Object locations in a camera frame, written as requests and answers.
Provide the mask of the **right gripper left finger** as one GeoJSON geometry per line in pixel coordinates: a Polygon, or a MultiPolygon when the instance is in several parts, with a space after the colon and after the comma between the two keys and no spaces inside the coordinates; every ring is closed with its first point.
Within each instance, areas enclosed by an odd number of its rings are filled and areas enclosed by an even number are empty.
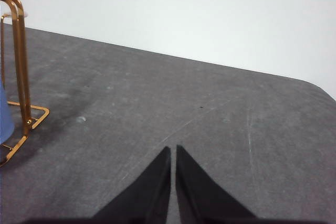
{"type": "Polygon", "coordinates": [[[166,223],[171,150],[162,149],[140,176],[93,217],[95,223],[166,223]]]}

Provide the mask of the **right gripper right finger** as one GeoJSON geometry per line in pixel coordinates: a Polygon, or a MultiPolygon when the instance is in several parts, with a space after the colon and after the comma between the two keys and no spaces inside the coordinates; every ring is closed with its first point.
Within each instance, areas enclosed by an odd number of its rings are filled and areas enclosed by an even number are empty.
{"type": "Polygon", "coordinates": [[[249,223],[258,217],[221,188],[187,150],[176,147],[175,186],[181,223],[249,223]]]}

